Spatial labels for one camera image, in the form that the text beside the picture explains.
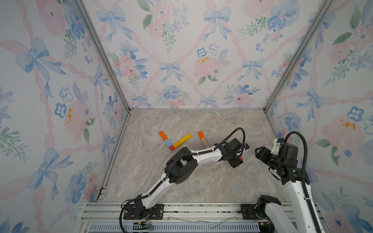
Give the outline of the orange rectangular block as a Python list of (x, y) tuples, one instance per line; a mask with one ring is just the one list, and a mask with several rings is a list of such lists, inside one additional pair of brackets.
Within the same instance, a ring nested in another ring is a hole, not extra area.
[(198, 132), (198, 136), (199, 136), (200, 139), (204, 139), (205, 138), (203, 132), (201, 132), (201, 131)]

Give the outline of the long yellow block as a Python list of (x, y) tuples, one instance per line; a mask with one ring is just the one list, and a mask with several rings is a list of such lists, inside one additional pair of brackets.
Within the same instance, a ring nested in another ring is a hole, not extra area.
[(188, 141), (188, 140), (191, 139), (191, 138), (192, 138), (192, 135), (191, 135), (191, 134), (188, 134), (188, 135), (184, 136), (183, 138), (181, 138), (181, 139), (180, 139), (180, 142), (181, 142), (181, 143), (184, 143), (184, 142)]

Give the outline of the long natural wood block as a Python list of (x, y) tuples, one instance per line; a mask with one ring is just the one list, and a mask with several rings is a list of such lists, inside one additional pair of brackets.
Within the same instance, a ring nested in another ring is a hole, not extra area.
[(210, 146), (209, 146), (209, 144), (208, 144), (208, 142), (207, 142), (207, 140), (205, 138), (202, 138), (201, 140), (203, 142), (203, 145), (204, 145), (205, 149), (210, 148)]

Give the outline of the light blue block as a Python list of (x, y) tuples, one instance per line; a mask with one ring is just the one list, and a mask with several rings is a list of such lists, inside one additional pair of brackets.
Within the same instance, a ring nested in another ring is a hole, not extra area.
[(171, 147), (173, 145), (169, 139), (165, 140), (165, 143), (168, 147)]

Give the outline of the small orange block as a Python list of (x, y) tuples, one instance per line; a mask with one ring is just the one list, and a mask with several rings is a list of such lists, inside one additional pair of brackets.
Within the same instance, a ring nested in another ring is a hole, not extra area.
[(162, 138), (164, 141), (168, 140), (167, 136), (164, 134), (163, 131), (160, 131), (160, 132), (159, 132), (159, 135), (161, 136), (161, 138)]

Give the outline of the short yellow block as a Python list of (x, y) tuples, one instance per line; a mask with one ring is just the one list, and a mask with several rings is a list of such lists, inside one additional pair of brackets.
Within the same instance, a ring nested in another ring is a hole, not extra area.
[(181, 141), (178, 141), (178, 142), (176, 142), (175, 144), (173, 144), (173, 146), (174, 146), (175, 148), (179, 147), (180, 145), (182, 145), (182, 142), (181, 142)]

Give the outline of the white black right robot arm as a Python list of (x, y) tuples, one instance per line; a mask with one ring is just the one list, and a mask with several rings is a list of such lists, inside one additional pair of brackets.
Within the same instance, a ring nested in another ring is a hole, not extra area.
[(256, 215), (269, 219), (279, 233), (324, 233), (317, 208), (311, 195), (310, 180), (305, 170), (298, 167), (298, 148), (283, 138), (274, 140), (270, 150), (257, 148), (255, 156), (276, 172), (284, 186), (293, 208), (296, 225), (285, 214), (281, 202), (272, 196), (261, 195), (255, 205)]

